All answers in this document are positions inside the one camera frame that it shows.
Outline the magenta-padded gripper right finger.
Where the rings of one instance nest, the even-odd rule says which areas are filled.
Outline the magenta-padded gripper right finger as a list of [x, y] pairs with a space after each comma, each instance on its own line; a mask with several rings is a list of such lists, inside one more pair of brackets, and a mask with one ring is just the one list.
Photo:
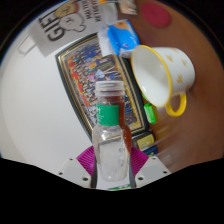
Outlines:
[[170, 174], [156, 155], [149, 157], [139, 149], [131, 148], [129, 180], [132, 188], [146, 186]]

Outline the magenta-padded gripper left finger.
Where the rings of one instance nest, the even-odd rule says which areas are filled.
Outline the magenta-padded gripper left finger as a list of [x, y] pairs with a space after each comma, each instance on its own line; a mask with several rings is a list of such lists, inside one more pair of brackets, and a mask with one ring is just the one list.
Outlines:
[[84, 188], [95, 188], [97, 168], [94, 148], [90, 146], [77, 157], [69, 158], [59, 169], [58, 176]]

